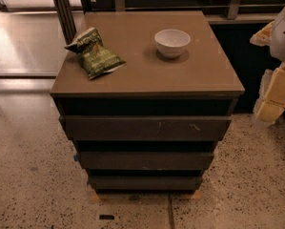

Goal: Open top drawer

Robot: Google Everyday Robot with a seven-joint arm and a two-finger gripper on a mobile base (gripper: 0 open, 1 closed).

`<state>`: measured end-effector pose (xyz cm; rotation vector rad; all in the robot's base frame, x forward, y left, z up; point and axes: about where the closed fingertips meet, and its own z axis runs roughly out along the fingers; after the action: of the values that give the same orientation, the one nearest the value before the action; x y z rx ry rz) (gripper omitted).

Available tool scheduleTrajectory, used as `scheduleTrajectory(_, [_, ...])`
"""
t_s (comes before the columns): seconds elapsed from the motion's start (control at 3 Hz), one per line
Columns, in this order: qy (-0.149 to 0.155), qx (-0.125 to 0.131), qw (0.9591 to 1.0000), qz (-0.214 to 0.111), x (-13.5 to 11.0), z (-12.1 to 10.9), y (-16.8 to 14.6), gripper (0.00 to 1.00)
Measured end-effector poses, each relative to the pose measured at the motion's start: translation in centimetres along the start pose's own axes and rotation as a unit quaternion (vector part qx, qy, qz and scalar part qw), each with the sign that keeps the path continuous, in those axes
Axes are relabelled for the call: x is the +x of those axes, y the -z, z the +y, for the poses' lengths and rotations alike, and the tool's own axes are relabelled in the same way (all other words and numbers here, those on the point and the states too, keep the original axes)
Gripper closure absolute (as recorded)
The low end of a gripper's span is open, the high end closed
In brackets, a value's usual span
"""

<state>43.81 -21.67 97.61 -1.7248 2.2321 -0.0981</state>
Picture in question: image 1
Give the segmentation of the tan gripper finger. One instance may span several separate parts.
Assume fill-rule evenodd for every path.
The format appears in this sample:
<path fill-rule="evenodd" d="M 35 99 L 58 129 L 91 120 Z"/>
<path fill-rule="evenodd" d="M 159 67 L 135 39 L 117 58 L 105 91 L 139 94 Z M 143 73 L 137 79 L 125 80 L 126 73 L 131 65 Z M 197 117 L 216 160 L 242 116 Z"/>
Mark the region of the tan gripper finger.
<path fill-rule="evenodd" d="M 274 22 L 268 23 L 264 28 L 250 38 L 250 43 L 259 47 L 269 46 Z"/>

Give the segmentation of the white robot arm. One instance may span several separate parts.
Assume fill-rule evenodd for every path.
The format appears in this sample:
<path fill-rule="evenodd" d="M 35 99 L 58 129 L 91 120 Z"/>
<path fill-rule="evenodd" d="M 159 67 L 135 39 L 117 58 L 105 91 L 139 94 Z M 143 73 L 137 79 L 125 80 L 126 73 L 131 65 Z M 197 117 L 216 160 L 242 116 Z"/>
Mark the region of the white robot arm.
<path fill-rule="evenodd" d="M 276 19 L 255 33 L 250 43 L 268 46 L 271 57 L 281 64 L 266 70 L 259 87 L 259 98 L 254 105 L 254 119 L 264 126 L 273 125 L 285 111 L 285 7 Z"/>

